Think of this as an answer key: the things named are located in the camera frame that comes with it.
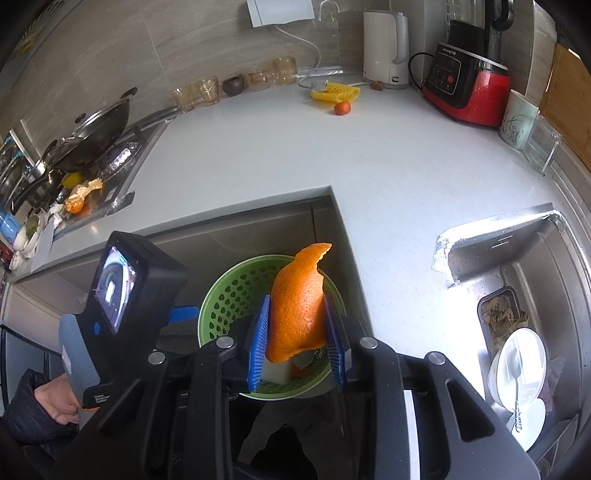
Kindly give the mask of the person's left hand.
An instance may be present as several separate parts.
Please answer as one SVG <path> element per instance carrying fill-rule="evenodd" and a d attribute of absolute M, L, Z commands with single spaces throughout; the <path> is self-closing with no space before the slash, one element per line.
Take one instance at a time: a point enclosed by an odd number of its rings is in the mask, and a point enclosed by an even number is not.
<path fill-rule="evenodd" d="M 75 396 L 67 375 L 62 374 L 34 390 L 34 398 L 60 425 L 78 424 L 79 413 L 93 414 L 97 408 L 83 409 Z"/>

